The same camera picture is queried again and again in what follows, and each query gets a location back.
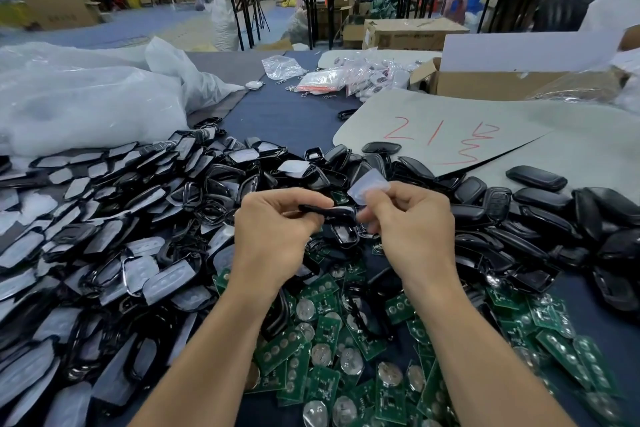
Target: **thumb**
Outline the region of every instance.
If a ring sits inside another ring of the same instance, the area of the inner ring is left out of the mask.
[[[318,213],[305,213],[300,218],[296,218],[303,226],[308,237],[317,233],[324,223],[324,216]]]
[[[370,190],[365,194],[365,201],[367,202],[367,208],[371,209],[374,216],[383,223],[389,220],[394,213],[397,212],[397,208],[391,202],[387,193],[380,189]]]

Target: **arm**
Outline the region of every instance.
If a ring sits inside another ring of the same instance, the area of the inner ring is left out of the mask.
[[[232,427],[260,326],[280,287],[298,270],[323,222],[299,204],[329,197],[300,188],[253,192],[236,212],[236,253],[227,290],[129,427]]]
[[[456,272],[455,222],[440,193],[394,182],[358,218],[380,232],[404,292],[425,324],[463,427],[575,427],[467,299]]]

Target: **pink stool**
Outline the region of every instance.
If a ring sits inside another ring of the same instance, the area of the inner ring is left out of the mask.
[[[452,6],[455,1],[458,1],[458,4],[456,5],[456,10],[454,12],[452,10]],[[447,19],[457,22],[458,24],[464,24],[468,1],[469,0],[445,0],[440,13]]]

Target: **floor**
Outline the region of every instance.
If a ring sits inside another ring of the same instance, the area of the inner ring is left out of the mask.
[[[295,9],[277,7],[273,0],[262,2],[262,10],[267,18],[267,26],[261,29],[261,43],[276,42],[281,39],[288,20]],[[240,14],[240,27],[246,30]],[[133,46],[147,42],[152,36],[162,37],[183,50],[214,50],[211,46],[211,31],[214,25],[208,12],[196,12],[193,5],[160,5],[146,9],[123,10],[113,14],[113,21],[97,26],[57,31],[27,32],[0,28],[0,46],[40,41],[59,46],[75,46],[84,49],[107,49]],[[253,38],[258,42],[254,27]]]

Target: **person's right hand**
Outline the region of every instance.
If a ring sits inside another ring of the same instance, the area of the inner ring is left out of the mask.
[[[460,288],[454,253],[455,220],[449,199],[439,192],[393,181],[387,192],[365,195],[358,213],[382,248],[410,299],[413,294]]]

